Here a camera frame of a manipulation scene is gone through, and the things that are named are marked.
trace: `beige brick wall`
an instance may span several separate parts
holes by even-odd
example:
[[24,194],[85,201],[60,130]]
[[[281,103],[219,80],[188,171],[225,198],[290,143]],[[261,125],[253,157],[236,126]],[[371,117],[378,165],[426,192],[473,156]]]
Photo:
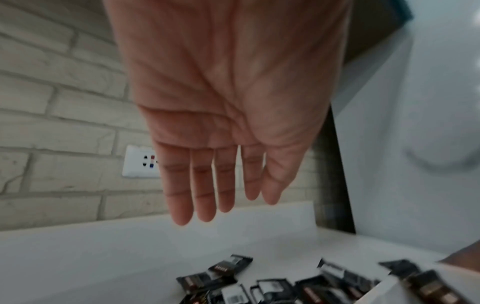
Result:
[[[167,212],[159,179],[121,176],[127,145],[151,145],[131,100],[98,0],[0,0],[0,230]],[[335,144],[322,132],[281,197],[324,225],[346,212]],[[241,165],[237,206],[264,203]]]

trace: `open palm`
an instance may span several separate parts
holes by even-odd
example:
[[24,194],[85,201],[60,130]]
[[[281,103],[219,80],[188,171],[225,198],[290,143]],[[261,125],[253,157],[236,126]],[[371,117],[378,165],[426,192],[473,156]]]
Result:
[[277,203],[325,119],[350,1],[105,4],[174,221],[188,223],[194,204],[215,216],[212,162],[218,208],[232,209],[238,145],[247,198]]

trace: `palm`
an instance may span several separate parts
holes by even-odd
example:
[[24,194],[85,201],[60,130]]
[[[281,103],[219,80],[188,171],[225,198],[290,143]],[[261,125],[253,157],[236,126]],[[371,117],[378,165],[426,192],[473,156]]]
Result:
[[[349,1],[106,0],[179,224],[245,193],[278,202],[319,131],[338,77]],[[266,166],[263,169],[263,155]]]

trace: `white electrical outlet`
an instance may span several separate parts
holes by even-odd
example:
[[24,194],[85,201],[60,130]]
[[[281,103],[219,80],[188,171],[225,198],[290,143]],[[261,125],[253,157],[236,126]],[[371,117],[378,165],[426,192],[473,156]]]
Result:
[[121,175],[124,177],[160,178],[155,151],[149,147],[128,145]]

